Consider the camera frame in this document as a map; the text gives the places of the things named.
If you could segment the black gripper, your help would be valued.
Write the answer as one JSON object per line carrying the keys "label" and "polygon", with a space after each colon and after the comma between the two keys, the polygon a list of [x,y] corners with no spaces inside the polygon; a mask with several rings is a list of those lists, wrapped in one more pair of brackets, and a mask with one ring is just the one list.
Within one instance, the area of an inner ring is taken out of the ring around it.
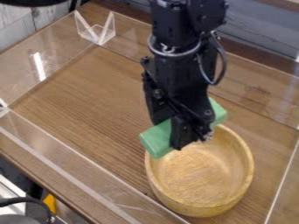
{"label": "black gripper", "polygon": [[142,59],[146,105],[154,125],[171,119],[170,146],[181,150],[211,135],[215,112],[209,97],[227,71],[227,55],[213,40],[186,48],[149,42],[154,57]]}

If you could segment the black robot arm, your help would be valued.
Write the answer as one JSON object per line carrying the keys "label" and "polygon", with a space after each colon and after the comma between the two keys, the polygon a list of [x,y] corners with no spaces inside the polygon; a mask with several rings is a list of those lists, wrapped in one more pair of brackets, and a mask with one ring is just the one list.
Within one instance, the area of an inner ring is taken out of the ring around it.
{"label": "black robot arm", "polygon": [[141,64],[146,105],[154,127],[141,142],[157,157],[197,141],[209,141],[226,110],[209,97],[229,65],[215,29],[223,25],[226,0],[150,0],[150,57]]}

